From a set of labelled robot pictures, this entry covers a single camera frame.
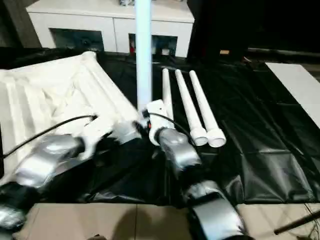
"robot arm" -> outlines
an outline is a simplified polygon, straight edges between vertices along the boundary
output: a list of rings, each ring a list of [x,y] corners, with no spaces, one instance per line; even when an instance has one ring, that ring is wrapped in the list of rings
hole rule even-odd
[[[162,100],[149,103],[147,110],[149,113],[167,115]],[[194,146],[188,142],[188,137],[159,116],[150,115],[149,119],[149,138],[164,151],[180,183],[182,197],[189,208],[190,232],[194,239],[224,240],[243,236],[245,228],[242,219],[217,183],[207,178],[203,163]],[[100,139],[101,131],[97,131],[98,135],[95,130],[90,132],[94,135],[91,139]],[[56,175],[83,162],[79,159],[82,158],[81,153],[86,153],[87,142],[71,135],[48,135],[20,163],[10,181],[0,187],[1,239],[12,239],[10,233],[20,230],[26,221],[26,214],[40,200]]]
[[[147,105],[149,113],[161,113],[161,100]],[[225,240],[244,236],[245,227],[236,209],[216,182],[206,176],[203,163],[186,135],[169,127],[159,116],[150,116],[150,140],[160,145],[180,183],[182,197],[189,208],[190,232],[197,240]]]

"white pvc pipe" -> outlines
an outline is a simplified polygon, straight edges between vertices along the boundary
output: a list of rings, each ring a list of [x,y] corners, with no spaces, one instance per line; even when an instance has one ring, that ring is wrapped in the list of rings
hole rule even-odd
[[[207,131],[208,143],[211,147],[219,148],[225,145],[227,139],[224,132],[219,128],[215,116],[210,108],[204,90],[202,89],[195,71],[190,71],[193,89],[201,110],[202,119]]]
[[[170,77],[168,69],[164,68],[162,70],[162,100],[168,115],[168,118],[174,119],[174,111],[172,107],[172,97],[171,97],[171,86]]]
[[[135,0],[137,106],[142,111],[152,101],[151,1]]]
[[[190,127],[190,135],[197,146],[205,145],[208,142],[207,132],[202,127],[195,105],[191,99],[186,82],[179,69],[175,70],[180,95],[182,98],[186,118]]]

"pipe cap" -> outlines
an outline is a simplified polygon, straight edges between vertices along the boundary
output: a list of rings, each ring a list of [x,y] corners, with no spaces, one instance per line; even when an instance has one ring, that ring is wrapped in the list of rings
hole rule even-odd
[[[207,132],[208,143],[213,148],[220,148],[226,144],[226,136],[220,128],[211,129]]]
[[[196,146],[202,146],[208,142],[207,132],[203,127],[192,129],[190,135]]]

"black cable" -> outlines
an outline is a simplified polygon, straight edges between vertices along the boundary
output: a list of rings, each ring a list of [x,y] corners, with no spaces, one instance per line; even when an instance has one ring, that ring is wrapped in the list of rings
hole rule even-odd
[[[3,159],[5,159],[5,158],[7,158],[7,157],[10,156],[11,154],[13,154],[15,151],[17,151],[18,149],[22,148],[24,145],[32,142],[33,140],[41,137],[42,135],[44,135],[44,134],[46,134],[46,133],[52,131],[53,129],[56,129],[56,128],[62,126],[62,125],[65,125],[65,124],[67,124],[67,123],[70,123],[70,122],[75,121],[75,120],[78,120],[78,119],[85,119],[85,118],[91,118],[91,120],[93,121],[93,120],[95,120],[97,117],[98,117],[98,116],[96,116],[96,115],[83,115],[83,116],[76,116],[76,117],[70,118],[70,119],[68,119],[68,120],[65,120],[65,121],[63,121],[63,122],[60,122],[60,123],[58,123],[58,124],[56,124],[56,125],[48,128],[48,129],[42,131],[42,132],[34,135],[33,137],[30,137],[29,139],[23,141],[22,143],[18,144],[18,145],[15,146],[13,149],[11,149],[9,152],[7,152],[6,154],[4,154],[4,155],[1,157],[1,159],[3,160]]]
[[[308,212],[309,212],[311,215],[314,214],[306,203],[304,203],[304,206],[305,206],[305,208],[308,210]],[[314,222],[315,222],[315,225],[316,225],[317,239],[319,240],[319,239],[320,239],[319,223],[318,223],[317,220],[314,220]]]
[[[183,126],[181,126],[179,123],[177,123],[176,121],[172,120],[171,118],[169,118],[167,116],[163,116],[159,113],[149,112],[149,115],[155,115],[155,116],[158,116],[160,118],[163,118],[163,119],[173,123],[175,126],[177,126],[179,128],[180,131],[182,131],[189,138],[192,146],[194,146],[195,149],[198,149],[198,147],[197,147],[195,141],[193,140],[192,136],[190,135],[190,133]]]

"tile floor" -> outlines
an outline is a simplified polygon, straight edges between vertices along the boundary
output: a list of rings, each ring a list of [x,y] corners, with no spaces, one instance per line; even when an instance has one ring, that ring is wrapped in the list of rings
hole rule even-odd
[[[320,204],[309,204],[312,211]],[[281,223],[308,215],[303,204],[238,206],[250,235],[257,240],[295,240],[308,235],[309,223],[279,236]],[[191,240],[184,209],[135,204],[38,204],[17,240],[86,240],[96,234],[108,240]]]

